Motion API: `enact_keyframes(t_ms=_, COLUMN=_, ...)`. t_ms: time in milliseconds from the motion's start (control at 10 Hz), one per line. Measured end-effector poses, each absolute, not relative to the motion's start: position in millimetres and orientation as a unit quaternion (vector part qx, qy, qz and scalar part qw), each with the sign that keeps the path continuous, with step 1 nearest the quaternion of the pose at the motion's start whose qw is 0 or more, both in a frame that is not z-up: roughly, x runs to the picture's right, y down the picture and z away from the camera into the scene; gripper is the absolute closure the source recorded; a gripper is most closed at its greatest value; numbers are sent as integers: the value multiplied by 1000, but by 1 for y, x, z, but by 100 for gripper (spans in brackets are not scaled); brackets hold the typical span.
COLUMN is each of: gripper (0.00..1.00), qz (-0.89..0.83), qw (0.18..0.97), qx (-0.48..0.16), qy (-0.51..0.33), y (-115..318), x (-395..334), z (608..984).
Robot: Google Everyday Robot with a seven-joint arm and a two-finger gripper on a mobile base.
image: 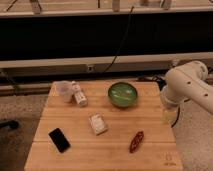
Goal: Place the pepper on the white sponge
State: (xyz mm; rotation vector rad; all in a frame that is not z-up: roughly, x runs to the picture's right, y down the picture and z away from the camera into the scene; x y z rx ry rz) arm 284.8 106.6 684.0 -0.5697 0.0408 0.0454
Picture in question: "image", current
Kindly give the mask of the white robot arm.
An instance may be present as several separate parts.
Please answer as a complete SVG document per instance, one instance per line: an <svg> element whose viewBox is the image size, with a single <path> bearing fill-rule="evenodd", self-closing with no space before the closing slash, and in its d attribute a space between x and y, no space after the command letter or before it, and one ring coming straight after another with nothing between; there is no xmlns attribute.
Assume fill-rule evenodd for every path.
<svg viewBox="0 0 213 171"><path fill-rule="evenodd" d="M207 66L200 61L191 61L176 66L165 74L166 85L160 91L164 111L175 110L176 118L171 121L172 127L180 116L180 102L188 98L213 115L213 86L207 84Z"/></svg>

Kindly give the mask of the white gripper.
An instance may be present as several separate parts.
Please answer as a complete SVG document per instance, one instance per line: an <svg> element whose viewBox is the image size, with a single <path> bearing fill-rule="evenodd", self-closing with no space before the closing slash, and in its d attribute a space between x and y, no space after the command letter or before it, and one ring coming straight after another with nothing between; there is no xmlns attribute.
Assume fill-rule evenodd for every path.
<svg viewBox="0 0 213 171"><path fill-rule="evenodd" d="M163 110L163 115L162 115L162 122L164 124L169 124L172 125L177 117L177 109L172 108L172 109L164 109Z"/></svg>

